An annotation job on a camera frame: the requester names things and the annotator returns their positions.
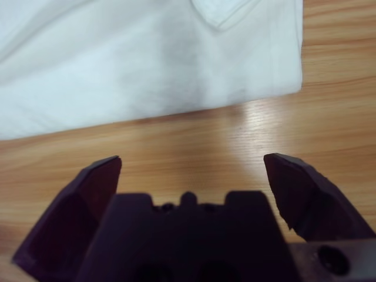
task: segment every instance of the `screw hole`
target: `screw hole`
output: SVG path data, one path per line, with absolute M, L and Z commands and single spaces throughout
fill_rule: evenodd
M 321 264 L 330 273 L 344 276 L 350 272 L 350 262 L 339 249 L 330 246 L 321 246 L 317 254 Z

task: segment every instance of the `wooden table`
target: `wooden table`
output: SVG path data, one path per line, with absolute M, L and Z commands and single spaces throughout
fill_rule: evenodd
M 228 108 L 0 142 L 0 281 L 32 281 L 11 255 L 58 191 L 95 160 L 120 155 L 120 192 L 156 204 L 185 191 L 222 203 L 268 195 L 263 155 L 314 165 L 376 229 L 376 2 L 305 1 L 300 93 Z M 299 238 L 278 217 L 288 241 Z

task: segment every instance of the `wood grain surface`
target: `wood grain surface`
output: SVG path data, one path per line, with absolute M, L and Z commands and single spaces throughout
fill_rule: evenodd
M 314 165 L 376 229 L 376 2 L 304 4 L 301 92 L 243 105 L 0 142 L 0 281 L 32 281 L 11 255 L 58 191 L 95 160 L 120 155 L 120 192 L 156 204 L 185 191 L 222 203 L 231 190 L 268 195 L 263 155 Z

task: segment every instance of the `folded white fabric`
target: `folded white fabric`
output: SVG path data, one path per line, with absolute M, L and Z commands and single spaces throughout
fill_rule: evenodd
M 189 0 L 74 9 L 0 64 L 0 139 L 296 92 L 302 1 L 248 2 L 210 17 Z
M 0 62 L 51 20 L 88 0 L 0 0 Z

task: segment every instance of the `white cloth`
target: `white cloth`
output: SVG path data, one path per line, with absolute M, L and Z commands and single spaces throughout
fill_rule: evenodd
M 60 17 L 0 63 L 0 139 L 300 90 L 303 0 L 261 0 L 222 32 L 200 14 L 94 0 Z
M 0 61 L 34 32 L 88 0 L 0 0 Z

